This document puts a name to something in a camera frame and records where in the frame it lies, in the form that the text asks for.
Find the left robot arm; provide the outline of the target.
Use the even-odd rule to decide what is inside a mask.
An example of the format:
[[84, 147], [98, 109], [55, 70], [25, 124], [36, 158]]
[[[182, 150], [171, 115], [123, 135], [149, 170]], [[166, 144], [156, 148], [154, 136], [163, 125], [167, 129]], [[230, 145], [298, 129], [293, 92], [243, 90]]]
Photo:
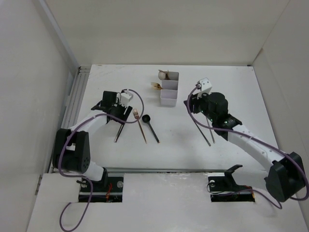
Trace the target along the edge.
[[53, 167], [81, 174], [91, 180], [96, 191], [104, 191], [108, 186], [108, 174], [105, 168], [91, 160], [90, 138], [111, 120], [124, 125], [132, 111], [129, 106], [132, 99], [133, 94], [127, 91], [104, 91], [102, 100], [79, 124], [59, 129], [53, 150]]

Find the gold green-handled fork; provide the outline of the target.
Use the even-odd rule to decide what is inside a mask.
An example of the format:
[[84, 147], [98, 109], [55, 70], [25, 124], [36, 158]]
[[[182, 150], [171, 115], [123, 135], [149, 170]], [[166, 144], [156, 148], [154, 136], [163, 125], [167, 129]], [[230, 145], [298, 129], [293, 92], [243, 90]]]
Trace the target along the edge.
[[152, 88], [153, 90], [161, 90], [161, 89], [162, 89], [162, 87], [158, 87], [158, 86], [151, 86], [151, 88]]
[[151, 86], [152, 88], [157, 88], [157, 89], [161, 89], [161, 85], [159, 83], [155, 83], [155, 82], [151, 82]]

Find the white ceramic spoon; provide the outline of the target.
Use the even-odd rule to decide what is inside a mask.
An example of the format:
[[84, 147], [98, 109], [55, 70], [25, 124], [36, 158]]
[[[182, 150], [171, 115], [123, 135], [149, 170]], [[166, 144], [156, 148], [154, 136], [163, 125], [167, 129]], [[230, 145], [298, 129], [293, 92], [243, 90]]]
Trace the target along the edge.
[[165, 72], [159, 72], [158, 73], [158, 78], [160, 80], [165, 80], [166, 79], [166, 73]]

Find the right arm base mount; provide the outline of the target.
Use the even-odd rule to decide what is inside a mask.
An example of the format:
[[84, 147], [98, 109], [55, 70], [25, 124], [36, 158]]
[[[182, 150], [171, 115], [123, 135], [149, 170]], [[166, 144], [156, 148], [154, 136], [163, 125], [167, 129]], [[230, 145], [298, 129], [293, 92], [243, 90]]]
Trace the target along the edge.
[[212, 203], [255, 202], [251, 186], [238, 185], [232, 174], [242, 165], [237, 164], [223, 173], [208, 175], [207, 191]]

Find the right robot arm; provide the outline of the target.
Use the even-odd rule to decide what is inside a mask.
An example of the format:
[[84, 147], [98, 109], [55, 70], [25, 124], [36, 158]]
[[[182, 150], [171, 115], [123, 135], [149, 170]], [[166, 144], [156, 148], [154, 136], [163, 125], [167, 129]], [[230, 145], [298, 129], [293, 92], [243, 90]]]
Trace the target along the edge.
[[238, 146], [258, 161], [267, 172], [266, 191], [277, 201], [294, 199], [309, 187], [302, 158], [295, 152], [287, 154], [256, 137], [243, 123], [228, 112], [228, 101], [222, 93], [189, 94], [183, 102], [190, 117], [202, 113], [214, 130], [226, 141]]

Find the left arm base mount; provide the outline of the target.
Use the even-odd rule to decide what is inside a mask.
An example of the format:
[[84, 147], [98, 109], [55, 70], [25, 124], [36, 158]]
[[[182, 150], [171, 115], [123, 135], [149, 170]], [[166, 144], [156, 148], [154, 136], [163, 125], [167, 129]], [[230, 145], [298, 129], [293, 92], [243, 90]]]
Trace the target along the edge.
[[[78, 202], [86, 203], [90, 196], [90, 184], [84, 178], [76, 181], [80, 184]], [[123, 176], [111, 176], [107, 184], [93, 181], [93, 193], [91, 203], [121, 203], [123, 200]]]

